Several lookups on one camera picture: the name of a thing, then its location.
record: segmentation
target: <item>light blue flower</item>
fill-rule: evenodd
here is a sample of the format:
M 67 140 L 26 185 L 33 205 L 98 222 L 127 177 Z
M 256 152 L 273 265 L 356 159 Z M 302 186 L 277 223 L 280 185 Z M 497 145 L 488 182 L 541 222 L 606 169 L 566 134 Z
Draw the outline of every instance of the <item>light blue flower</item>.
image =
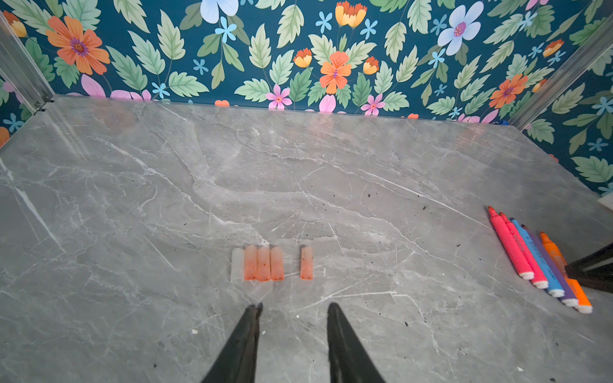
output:
M 443 86 L 443 84 L 440 84 L 438 86 L 438 89 L 434 91 L 434 94 L 436 94 L 437 96 L 440 96 L 443 93 L 445 93 L 445 89 L 447 89 L 447 85 Z
M 528 57 L 536 58 L 536 55 L 543 52 L 543 50 L 541 49 L 543 45 L 545 45 L 544 42 L 542 42 L 541 45 L 539 45 L 538 47 L 532 47 L 532 53 L 530 53 Z
M 613 106 L 611 105 L 613 105 L 613 99 L 607 101 L 607 98 L 603 96 L 600 98 L 600 104 L 592 105 L 592 109 L 598 109 L 596 114 L 600 116 L 605 110 L 609 113 L 613 113 Z
M 438 66 L 438 63 L 443 63 L 445 58 L 443 55 L 445 54 L 445 48 L 443 48 L 439 53 L 432 52 L 432 60 L 428 61 L 428 65 L 434 64 L 434 68 Z
M 564 56 L 566 54 L 566 52 L 562 52 L 560 53 L 560 51 L 555 52 L 555 56 L 552 57 L 551 59 L 547 60 L 547 62 L 549 63 L 549 65 L 553 64 L 553 63 L 558 63 L 561 60 L 561 57 Z
M 236 29 L 236 24 L 230 24 L 230 26 L 228 26 L 228 21 L 225 17 L 222 16 L 220 19 L 223 28 L 215 28 L 215 33 L 223 34 L 221 41 L 225 44 L 228 41 L 228 37 L 230 37 L 232 41 L 236 40 L 236 36 L 232 34 L 232 31 Z
M 448 114 L 448 116 L 450 116 L 451 118 L 455 118 L 456 116 L 460 115 L 460 112 L 462 111 L 462 109 L 463 108 L 455 107 L 453 111 L 450 114 Z
M 613 193 L 613 182 L 609 182 L 609 184 L 607 186 L 608 186 L 608 188 L 605 188 L 604 186 L 601 186 L 601 187 L 598 188 L 598 190 L 604 192 L 604 193 L 602 193 L 600 195 L 601 197 L 604 197 L 607 194 Z
M 603 142 L 603 139 L 599 138 L 596 140 L 596 143 L 588 142 L 588 146 L 591 146 L 590 151 L 596 149 L 596 151 L 602 151 L 605 146 L 609 146 L 608 143 Z
M 324 16 L 324 13 L 319 11 L 319 18 L 321 20 L 315 22 L 315 26 L 321 26 L 321 33 L 327 29 L 329 31 L 332 30 L 332 25 L 328 22 L 332 20 L 332 12 L 328 13 L 328 16 Z
M 9 125 L 9 132 L 13 133 L 22 127 L 23 121 L 17 121 L 17 116 L 14 113 L 10 114 L 10 119 L 5 119 L 4 123 Z
M 194 59 L 194 64 L 196 65 L 194 67 L 194 70 L 196 71 L 199 70 L 201 76 L 204 74 L 204 72 L 208 72 L 208 68 L 204 67 L 204 59 L 200 59 L 199 63 L 198 63 L 198 60 Z
M 445 28 L 447 28 L 447 24 L 444 23 L 445 19 L 447 18 L 447 15 L 443 15 L 443 17 L 441 17 L 441 20 L 439 21 L 437 18 L 434 19 L 434 21 L 432 21 L 432 24 L 434 24 L 434 26 L 432 27 L 432 29 L 430 30 L 430 33 L 432 32 L 436 32 L 436 35 L 438 36 L 438 34 Z
M 155 88 L 154 90 L 152 90 L 152 92 L 153 93 L 158 93 L 159 94 L 159 98 L 161 98 L 162 100 L 164 99 L 164 95 L 170 96 L 170 93 L 168 93 L 168 91 L 164 90 L 164 89 L 166 89 L 166 84 L 165 83 L 161 83 L 159 86 L 156 83 L 151 83 L 151 85 L 153 85 L 153 87 Z
M 366 26 L 366 28 L 364 28 L 360 34 L 365 34 L 366 35 L 366 39 L 368 40 L 368 38 L 370 37 L 370 34 L 376 34 L 377 31 L 374 30 L 375 26 L 378 24 L 379 22 L 377 20 L 375 20 L 372 24 L 370 23 L 370 19 L 366 19 L 366 21 L 364 22 L 364 25 Z

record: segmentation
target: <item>marble table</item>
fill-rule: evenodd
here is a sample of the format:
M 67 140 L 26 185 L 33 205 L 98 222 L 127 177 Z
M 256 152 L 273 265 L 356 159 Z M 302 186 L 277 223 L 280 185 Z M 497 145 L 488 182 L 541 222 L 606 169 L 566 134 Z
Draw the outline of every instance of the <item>marble table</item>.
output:
M 611 295 L 520 279 L 485 211 L 570 261 L 596 199 L 509 126 L 59 97 L 0 150 L 0 381 L 199 382 L 259 301 L 257 382 L 329 381 L 332 301 L 388 383 L 610 381 Z M 283 282 L 230 283 L 251 243 Z

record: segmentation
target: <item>green leaf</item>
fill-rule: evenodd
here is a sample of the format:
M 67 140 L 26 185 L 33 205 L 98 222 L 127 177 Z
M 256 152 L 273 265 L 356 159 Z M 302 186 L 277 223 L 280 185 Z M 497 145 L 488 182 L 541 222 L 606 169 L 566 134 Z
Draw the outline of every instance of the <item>green leaf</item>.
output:
M 494 29 L 494 33 L 483 42 L 485 44 L 498 44 L 499 42 L 505 41 L 517 32 L 523 19 L 524 15 L 516 13 L 511 16 L 510 19 L 503 21 L 501 25 L 497 26 L 496 29 Z
M 200 26 L 202 24 L 202 15 L 200 14 L 200 5 L 202 1 L 191 4 L 185 8 L 185 16 L 179 24 L 179 29 L 185 31 L 186 29 Z
M 113 3 L 117 12 L 122 13 L 123 18 L 129 24 L 134 23 L 141 31 L 150 33 L 145 23 L 146 15 L 140 0 L 113 0 Z
M 400 110 L 400 108 L 409 107 L 409 102 L 406 100 L 406 95 L 402 94 L 402 92 L 391 92 L 385 97 L 383 102 L 385 102 L 385 105 L 383 105 L 383 110 L 387 112 L 395 112 Z
M 313 86 L 311 87 L 311 90 L 309 90 L 308 92 L 308 102 L 307 102 L 308 106 L 311 106 L 313 102 L 317 102 L 321 100 L 325 94 L 326 94 L 326 89 L 321 86 L 320 82 L 316 82 L 315 84 L 313 84 Z
M 555 32 L 553 32 L 551 34 L 551 36 L 549 36 L 547 38 L 547 41 L 551 41 L 554 38 L 558 37 L 560 34 L 566 32 L 568 30 L 568 28 L 570 28 L 571 25 L 573 25 L 574 21 L 577 20 L 577 17 L 579 17 L 580 13 L 581 12 L 575 14 L 575 16 L 569 17 L 566 21 L 564 21 L 562 24 L 560 24 L 560 27 L 558 29 L 556 29 Z
M 213 79 L 211 80 L 211 89 L 215 89 L 226 79 L 226 73 L 224 72 L 224 64 L 222 61 L 217 64 L 211 71 Z
M 432 85 L 428 84 L 428 86 L 424 88 L 424 91 L 421 95 L 422 104 L 424 106 L 428 105 L 428 100 L 430 99 L 430 96 L 432 96 Z
M 381 61 L 381 68 L 379 72 L 377 72 L 377 77 L 375 79 L 375 92 L 377 94 L 383 94 L 383 92 L 392 87 L 393 79 L 394 75 L 392 73 L 392 68 L 387 66 L 385 61 Z
M 598 124 L 596 127 L 600 129 L 600 134 L 603 135 L 605 140 L 611 138 L 611 132 L 613 128 L 613 114 L 611 112 L 606 112 L 603 116 L 598 120 Z
M 430 109 L 432 111 L 432 113 L 436 114 L 436 115 L 445 115 L 447 113 L 449 113 L 449 111 L 451 110 L 451 108 L 453 108 L 455 105 L 455 97 L 445 97 L 444 99 L 438 99 L 438 101 L 433 102 L 432 104 L 428 105 L 426 108 Z
M 407 17 L 409 18 L 409 27 L 413 32 L 419 31 L 421 34 L 428 33 L 428 20 L 432 19 L 430 11 L 430 0 L 414 0 L 409 7 Z
M 570 112 L 572 108 L 579 105 L 579 101 L 581 101 L 583 98 L 584 89 L 585 83 L 562 94 L 557 100 L 554 101 L 553 105 L 551 106 L 551 111 L 558 115 L 564 115 Z
M 590 158 L 572 157 L 571 159 L 577 164 L 575 169 L 590 182 L 607 182 L 613 177 L 613 165 L 609 165 L 604 158 L 598 159 L 591 156 Z
M 61 57 L 55 57 L 55 64 L 53 65 L 56 68 L 56 73 L 58 76 L 62 78 L 64 85 L 66 88 L 70 89 L 73 84 L 76 84 L 79 78 L 79 71 L 75 64 L 68 65 Z
M 251 46 L 249 47 L 249 60 L 258 68 L 266 68 L 270 64 L 270 38 L 266 37 L 264 24 L 257 29 L 255 36 L 251 36 Z
M 24 23 L 36 29 L 42 35 L 45 31 L 51 31 L 47 20 L 51 15 L 47 10 L 42 10 L 32 0 L 3 0 L 9 7 L 13 8 L 13 14 L 22 19 Z
M 585 126 L 585 125 L 591 123 L 592 121 L 594 121 L 596 119 L 596 117 L 598 117 L 598 116 L 594 115 L 594 114 L 578 115 L 575 118 L 571 118 L 569 120 L 564 121 L 562 123 L 562 125 L 566 125 L 566 126 Z
M 526 132 L 528 135 L 538 142 L 549 142 L 551 144 L 554 143 L 554 132 L 555 129 L 551 126 L 550 122 L 545 121 L 544 118 L 539 118 L 531 123 L 532 128 L 527 129 Z
M 326 35 L 318 36 L 316 34 L 310 34 L 308 38 L 311 40 L 311 45 L 313 46 L 311 49 L 313 58 L 317 60 L 319 65 L 324 65 L 326 61 L 330 60 L 330 55 L 337 51 L 332 40 L 329 40 Z
M 276 9 L 277 7 L 282 7 L 285 4 L 285 0 L 259 0 L 256 4 L 256 8 L 266 9 L 270 7 L 270 9 Z
M 161 74 L 166 68 L 166 61 L 161 58 L 159 50 L 155 49 L 149 40 L 143 40 L 132 31 L 128 31 L 128 33 L 134 42 L 132 49 L 136 52 L 136 58 L 143 64 L 143 68 L 155 75 Z
M 464 112 L 466 113 L 466 115 L 472 115 L 473 113 L 477 112 L 479 108 L 481 108 L 483 104 L 485 104 L 487 100 L 490 99 L 490 96 L 495 90 L 496 88 L 492 88 L 487 91 L 483 91 L 479 93 L 477 97 L 472 99 L 468 104 L 466 104 L 466 107 L 464 108 Z
M 243 67 L 243 63 L 240 62 L 240 60 L 238 59 L 238 52 L 236 51 L 236 49 L 232 48 L 230 45 L 222 42 L 221 46 L 223 47 L 224 50 L 224 57 L 226 58 L 226 62 L 232 66 L 234 66 L 236 69 L 240 70 L 241 72 L 245 71 L 245 68 Z
M 364 60 L 368 58 L 368 54 L 377 45 L 374 42 L 360 41 L 347 49 L 345 53 L 349 56 L 348 64 L 351 65 L 351 69 L 355 69 L 358 65 L 361 65 Z
M 300 27 L 305 24 L 302 11 L 295 4 L 285 8 L 281 14 L 283 17 L 279 20 L 279 29 L 276 30 L 279 35 L 277 48 L 282 48 L 287 43 L 294 42 L 300 34 Z
M 113 47 L 106 46 L 113 58 L 111 64 L 117 69 L 117 74 L 130 88 L 141 91 L 147 87 L 147 76 L 143 74 L 140 65 L 134 64 L 130 56 L 122 55 Z
M 272 63 L 272 69 L 270 69 L 270 79 L 277 85 L 283 85 L 289 80 L 289 76 L 292 74 L 292 56 L 294 50 L 288 50 L 283 56 L 278 55 L 275 62 Z
M 474 74 L 477 73 L 477 67 L 479 67 L 480 58 L 481 55 L 477 56 L 474 60 L 470 62 L 469 65 L 464 66 L 460 73 L 458 73 L 458 77 L 454 81 L 454 86 L 457 89 L 464 88 L 466 85 L 468 85 L 470 80 L 473 79 Z
M 253 100 L 256 102 L 263 102 L 267 100 L 266 94 L 270 92 L 270 88 L 268 87 L 268 83 L 266 81 L 252 78 L 251 81 L 243 81 L 243 84 L 244 85 L 239 86 L 234 91 L 235 94 L 240 94 L 241 96 L 244 96 L 246 100 Z
M 496 51 L 492 53 L 492 56 L 487 59 L 487 64 L 483 67 L 483 69 L 481 69 L 479 73 L 487 72 L 488 70 L 494 69 L 500 64 L 502 64 L 503 61 L 511 55 L 511 53 L 513 52 L 513 48 L 515 48 L 515 43 L 513 42 L 513 40 L 502 43 L 498 47 L 498 49 L 496 49 Z
M 351 100 L 351 87 L 346 85 L 342 89 L 339 88 L 337 90 L 337 101 L 346 108 L 349 104 L 349 100 Z
M 311 72 L 313 68 L 306 68 L 302 73 L 296 73 L 296 76 L 289 81 L 289 99 L 298 102 L 304 99 L 308 89 L 311 86 Z
M 483 84 L 485 84 L 485 81 L 489 77 L 490 77 L 490 75 L 485 75 L 483 77 L 477 78 L 475 81 L 473 81 L 470 84 L 468 84 L 466 89 L 464 89 L 462 91 L 462 93 L 460 94 L 460 100 L 468 101 L 471 98 L 473 98 L 474 95 L 477 94 L 477 92 L 479 92 L 481 90 L 481 88 L 483 88 Z
M 389 58 L 396 62 L 398 54 L 405 43 L 406 26 L 402 21 L 392 25 L 385 34 L 385 53 Z
M 405 59 L 402 60 L 398 71 L 396 71 L 396 81 L 403 83 L 413 77 L 413 72 L 417 69 L 417 45 L 413 46 L 413 50 Z
M 568 154 L 573 154 L 576 152 L 581 145 L 585 144 L 585 139 L 587 139 L 587 128 L 574 135 L 568 141 L 571 144 L 571 146 L 568 148 Z
M 368 96 L 373 91 L 373 87 L 370 86 L 370 80 L 366 79 L 364 74 L 357 75 L 357 82 L 353 85 L 353 98 L 351 102 L 356 107 L 361 107 L 366 104 Z
M 428 80 L 430 79 L 430 77 L 432 77 L 432 74 L 434 73 L 434 68 L 432 69 L 428 69 L 426 70 L 424 73 L 421 74 L 421 76 L 419 76 L 419 78 L 411 85 L 411 88 L 415 88 L 416 86 L 419 86 L 421 84 L 425 84 L 428 82 Z
M 195 97 L 199 93 L 208 92 L 208 88 L 198 82 L 194 76 L 188 76 L 186 72 L 172 72 L 168 79 L 168 87 L 179 97 Z
M 36 66 L 45 76 L 45 79 L 48 82 L 51 82 L 55 78 L 53 66 L 49 64 L 49 55 L 42 54 L 42 50 L 40 50 L 40 45 L 38 44 L 36 37 L 31 37 L 28 39 L 28 41 L 26 41 L 26 50 L 36 63 Z
M 53 16 L 62 17 L 64 15 L 64 9 L 59 4 L 58 0 L 45 0 L 47 7 L 53 12 Z
M 181 31 L 172 24 L 168 15 L 163 10 L 160 10 L 160 13 L 162 24 L 158 24 L 159 47 L 169 59 L 178 60 L 185 56 L 185 41 L 181 38 Z

